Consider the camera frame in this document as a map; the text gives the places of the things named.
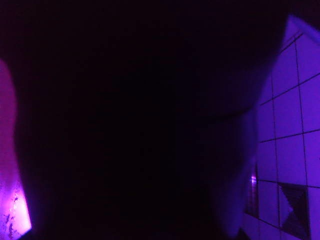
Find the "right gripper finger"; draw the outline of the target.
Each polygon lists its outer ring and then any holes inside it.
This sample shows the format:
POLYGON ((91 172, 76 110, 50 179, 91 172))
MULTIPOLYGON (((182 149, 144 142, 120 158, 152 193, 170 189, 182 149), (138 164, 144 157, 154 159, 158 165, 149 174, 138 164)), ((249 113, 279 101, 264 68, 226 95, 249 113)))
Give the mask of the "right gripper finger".
POLYGON ((257 135, 256 107, 224 121, 217 130, 217 163, 210 193, 216 224, 228 239, 235 239, 240 231, 257 135))

